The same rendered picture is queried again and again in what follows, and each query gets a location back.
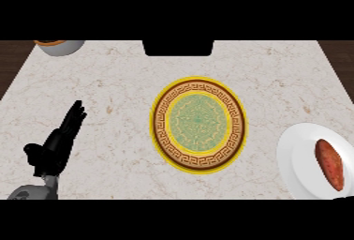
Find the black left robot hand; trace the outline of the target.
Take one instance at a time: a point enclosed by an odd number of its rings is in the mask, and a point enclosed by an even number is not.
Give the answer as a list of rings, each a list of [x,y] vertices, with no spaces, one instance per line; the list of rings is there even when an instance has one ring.
[[[73,140],[78,135],[82,120],[87,116],[81,101],[76,100],[66,112],[59,128],[50,133],[42,144],[28,143],[23,147],[28,163],[33,166],[35,177],[59,176],[67,163]]]

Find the red sweet potato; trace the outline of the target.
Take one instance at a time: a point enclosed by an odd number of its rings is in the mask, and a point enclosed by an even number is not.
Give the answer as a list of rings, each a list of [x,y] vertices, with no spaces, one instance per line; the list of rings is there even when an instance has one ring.
[[[339,153],[324,139],[315,143],[315,159],[328,185],[336,191],[343,189],[343,162]]]

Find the white plate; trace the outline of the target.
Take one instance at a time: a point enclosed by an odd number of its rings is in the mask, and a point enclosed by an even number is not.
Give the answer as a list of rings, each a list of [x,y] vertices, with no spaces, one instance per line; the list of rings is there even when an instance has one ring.
[[[343,187],[330,186],[315,158],[315,143],[324,139],[342,158]],[[331,200],[354,196],[354,146],[327,127],[312,123],[292,125],[281,133],[275,160],[287,190],[295,199]]]

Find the yellow patterned plate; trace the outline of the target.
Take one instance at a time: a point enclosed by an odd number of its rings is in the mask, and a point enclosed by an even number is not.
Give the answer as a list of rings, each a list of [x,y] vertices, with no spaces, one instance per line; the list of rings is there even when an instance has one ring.
[[[230,87],[202,76],[174,81],[154,97],[149,133],[178,170],[208,174],[228,167],[249,135],[246,110]]]

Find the black appliance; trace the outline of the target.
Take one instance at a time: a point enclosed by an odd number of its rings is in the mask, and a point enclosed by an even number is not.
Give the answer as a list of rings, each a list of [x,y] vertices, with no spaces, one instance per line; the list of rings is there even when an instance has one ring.
[[[144,40],[147,56],[209,56],[212,40]]]

